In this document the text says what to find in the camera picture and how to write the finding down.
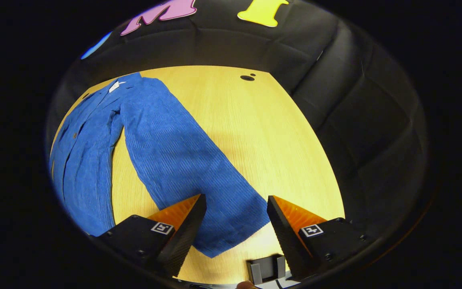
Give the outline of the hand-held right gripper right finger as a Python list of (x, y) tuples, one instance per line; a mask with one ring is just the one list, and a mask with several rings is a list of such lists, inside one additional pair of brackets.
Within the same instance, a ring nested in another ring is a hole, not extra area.
[(279, 196), (268, 196), (267, 214), (295, 281), (325, 274), (374, 242), (345, 218), (327, 221)]

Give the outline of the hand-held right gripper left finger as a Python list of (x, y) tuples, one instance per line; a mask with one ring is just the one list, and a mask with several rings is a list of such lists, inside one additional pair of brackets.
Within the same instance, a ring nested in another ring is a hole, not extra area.
[(97, 241), (136, 267), (176, 277), (207, 212), (205, 194), (197, 194), (148, 217), (132, 215)]

